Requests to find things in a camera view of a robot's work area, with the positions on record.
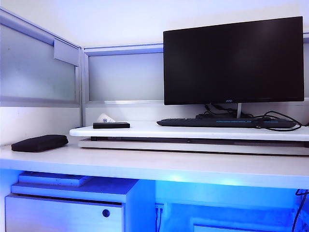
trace power outlet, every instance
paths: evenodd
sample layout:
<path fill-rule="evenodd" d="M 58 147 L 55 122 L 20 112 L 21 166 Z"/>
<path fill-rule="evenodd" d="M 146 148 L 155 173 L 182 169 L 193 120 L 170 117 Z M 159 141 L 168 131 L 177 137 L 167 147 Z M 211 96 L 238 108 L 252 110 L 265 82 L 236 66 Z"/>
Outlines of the power outlet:
<path fill-rule="evenodd" d="M 155 208 L 156 208 L 156 209 L 159 209 L 159 211 L 160 211 L 160 209 L 162 209 L 162 211 L 163 211 L 163 210 L 164 210 L 164 204 L 155 203 Z"/>

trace black case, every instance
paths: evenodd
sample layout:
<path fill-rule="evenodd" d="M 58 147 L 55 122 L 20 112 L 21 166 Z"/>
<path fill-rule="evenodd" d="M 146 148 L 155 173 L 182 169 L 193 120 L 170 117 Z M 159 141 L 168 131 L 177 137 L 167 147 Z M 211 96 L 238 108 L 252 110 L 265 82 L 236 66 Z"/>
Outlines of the black case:
<path fill-rule="evenodd" d="M 26 139 L 12 144 L 12 151 L 40 152 L 62 147 L 68 143 L 65 135 L 49 134 L 31 139 Z"/>

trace black monitor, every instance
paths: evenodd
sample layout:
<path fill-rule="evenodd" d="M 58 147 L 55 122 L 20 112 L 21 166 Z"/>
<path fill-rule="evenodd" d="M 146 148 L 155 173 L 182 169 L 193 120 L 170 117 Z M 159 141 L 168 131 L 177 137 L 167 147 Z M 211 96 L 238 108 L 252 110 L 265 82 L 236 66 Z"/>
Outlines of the black monitor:
<path fill-rule="evenodd" d="M 165 31 L 164 104 L 304 100 L 302 17 Z"/>

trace keyboard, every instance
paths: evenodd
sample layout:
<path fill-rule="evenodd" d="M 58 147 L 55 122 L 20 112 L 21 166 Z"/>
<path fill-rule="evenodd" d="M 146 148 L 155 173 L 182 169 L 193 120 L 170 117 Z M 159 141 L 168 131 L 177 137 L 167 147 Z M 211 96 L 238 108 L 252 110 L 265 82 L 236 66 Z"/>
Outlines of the keyboard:
<path fill-rule="evenodd" d="M 295 122 L 281 118 L 167 118 L 157 124 L 169 127 L 234 127 L 234 128 L 292 128 Z"/>

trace desk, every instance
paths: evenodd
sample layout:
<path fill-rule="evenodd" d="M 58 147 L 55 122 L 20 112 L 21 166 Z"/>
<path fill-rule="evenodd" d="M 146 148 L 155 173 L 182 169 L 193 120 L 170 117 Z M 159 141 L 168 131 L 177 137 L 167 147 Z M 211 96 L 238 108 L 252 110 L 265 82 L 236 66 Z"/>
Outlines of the desk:
<path fill-rule="evenodd" d="M 166 180 L 220 185 L 309 189 L 309 156 L 65 147 L 41 153 L 1 148 L 1 168 L 62 174 Z"/>

